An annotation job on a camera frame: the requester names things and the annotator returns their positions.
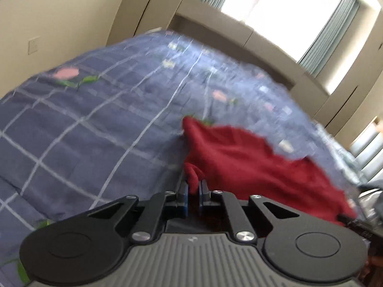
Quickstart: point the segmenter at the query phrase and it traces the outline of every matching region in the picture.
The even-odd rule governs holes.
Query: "red garment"
[[[263,138],[239,128],[207,127],[185,117],[183,129],[190,147],[184,168],[191,193],[205,179],[210,190],[229,191],[238,199],[260,194],[334,223],[337,214],[355,217],[343,192],[311,159],[275,155]]]

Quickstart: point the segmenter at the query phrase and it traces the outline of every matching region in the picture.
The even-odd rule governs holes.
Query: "silver bolt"
[[[255,235],[249,231],[241,231],[236,234],[236,238],[242,242],[249,242],[255,238]]]
[[[132,234],[132,239],[134,239],[137,242],[146,242],[150,240],[150,234],[147,232],[139,231],[139,232],[134,232]]]

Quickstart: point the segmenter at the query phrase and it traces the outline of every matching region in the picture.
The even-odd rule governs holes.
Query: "blue bedspread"
[[[73,83],[98,80],[58,82],[52,75],[64,66],[79,69]],[[17,260],[4,263],[42,221],[173,189],[188,152],[186,115],[247,128],[290,159],[311,156],[335,186],[348,186],[309,117],[260,68],[172,32],[141,35],[35,75],[0,100],[0,283],[23,284]]]

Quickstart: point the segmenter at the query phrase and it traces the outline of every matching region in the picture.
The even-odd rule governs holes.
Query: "electrical socket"
[[[36,37],[28,41],[28,55],[31,55],[39,50],[39,39]]]

